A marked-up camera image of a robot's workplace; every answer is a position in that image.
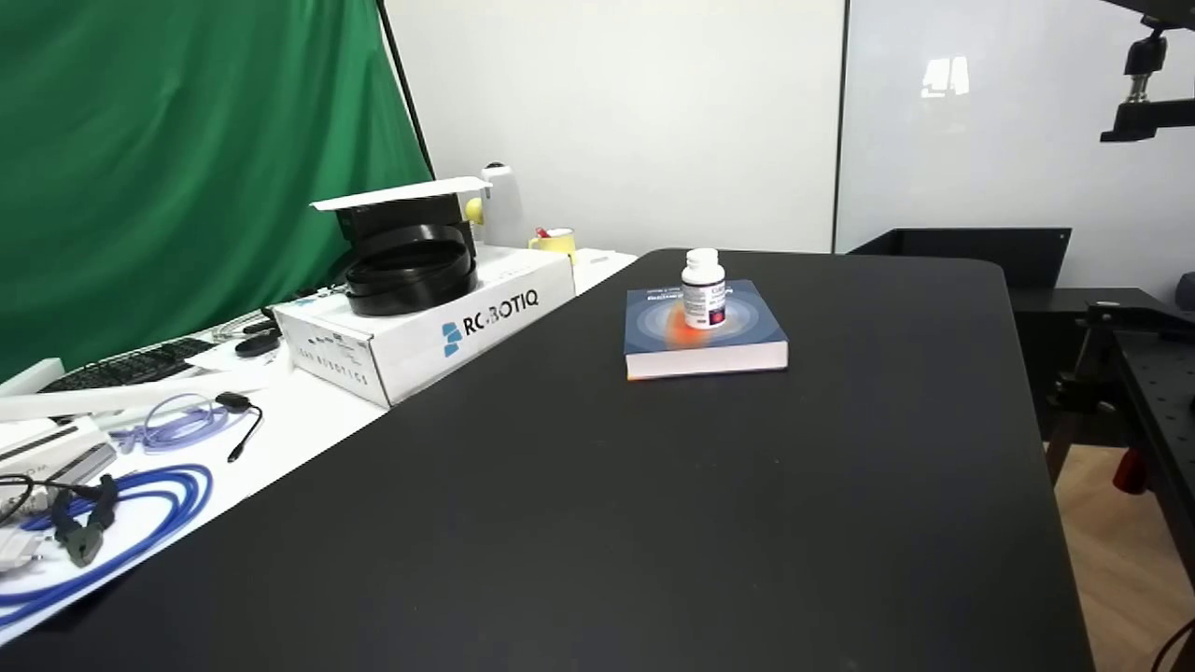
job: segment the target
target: white wall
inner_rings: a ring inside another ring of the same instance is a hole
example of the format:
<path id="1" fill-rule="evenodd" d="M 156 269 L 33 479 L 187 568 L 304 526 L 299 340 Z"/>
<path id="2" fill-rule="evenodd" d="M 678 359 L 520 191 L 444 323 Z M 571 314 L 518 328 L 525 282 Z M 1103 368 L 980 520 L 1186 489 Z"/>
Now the white wall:
<path id="1" fill-rule="evenodd" d="M 1099 142 L 1139 19 L 1098 0 L 852 0 L 836 251 L 900 226 L 1071 226 L 1061 286 L 1172 300 L 1195 270 L 1195 129 Z M 1191 96 L 1195 35 L 1168 37 L 1153 99 Z M 923 97 L 930 61 L 958 56 L 967 92 Z"/>
<path id="2" fill-rule="evenodd" d="M 829 250 L 842 0 L 386 7 L 439 177 L 507 163 L 584 246 Z"/>

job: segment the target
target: wooden floor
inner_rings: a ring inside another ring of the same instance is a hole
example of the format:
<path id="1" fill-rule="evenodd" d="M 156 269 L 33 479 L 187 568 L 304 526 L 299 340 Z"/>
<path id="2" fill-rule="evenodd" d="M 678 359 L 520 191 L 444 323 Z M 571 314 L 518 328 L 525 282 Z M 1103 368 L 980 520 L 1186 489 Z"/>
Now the wooden floor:
<path id="1" fill-rule="evenodd" d="M 1111 484 L 1122 454 L 1074 446 L 1055 489 L 1099 672 L 1150 670 L 1162 643 L 1195 617 L 1157 500 Z"/>

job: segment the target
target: pill bottle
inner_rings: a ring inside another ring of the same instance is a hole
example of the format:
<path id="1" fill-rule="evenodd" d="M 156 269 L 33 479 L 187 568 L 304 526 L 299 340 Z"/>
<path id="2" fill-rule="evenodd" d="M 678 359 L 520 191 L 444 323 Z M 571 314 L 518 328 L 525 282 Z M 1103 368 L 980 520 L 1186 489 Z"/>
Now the pill bottle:
<path id="1" fill-rule="evenodd" d="M 685 255 L 680 274 L 685 324 L 713 329 L 727 320 L 727 270 L 718 265 L 718 251 L 698 248 Z"/>

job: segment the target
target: bottle label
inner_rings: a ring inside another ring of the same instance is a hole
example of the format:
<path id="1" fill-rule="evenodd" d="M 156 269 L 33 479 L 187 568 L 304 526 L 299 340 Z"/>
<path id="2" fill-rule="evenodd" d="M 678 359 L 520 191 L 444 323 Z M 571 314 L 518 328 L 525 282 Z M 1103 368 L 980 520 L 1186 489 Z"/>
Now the bottle label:
<path id="1" fill-rule="evenodd" d="M 682 285 L 685 324 L 694 329 L 712 329 L 727 319 L 727 283 Z"/>

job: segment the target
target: yellow object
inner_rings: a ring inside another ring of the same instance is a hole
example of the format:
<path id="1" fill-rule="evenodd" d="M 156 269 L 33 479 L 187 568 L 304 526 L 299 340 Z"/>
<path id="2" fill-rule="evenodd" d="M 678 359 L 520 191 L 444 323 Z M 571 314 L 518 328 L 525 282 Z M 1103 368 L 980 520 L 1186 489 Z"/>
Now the yellow object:
<path id="1" fill-rule="evenodd" d="M 485 224 L 485 213 L 482 212 L 480 198 L 470 198 L 465 203 L 465 219 L 473 224 Z"/>
<path id="2" fill-rule="evenodd" d="M 572 230 L 550 228 L 547 234 L 549 238 L 532 238 L 527 242 L 527 248 L 531 250 L 545 250 L 549 252 L 562 252 L 569 255 L 569 261 L 576 265 L 577 257 L 575 256 L 575 252 L 577 251 L 577 240 L 572 237 Z"/>

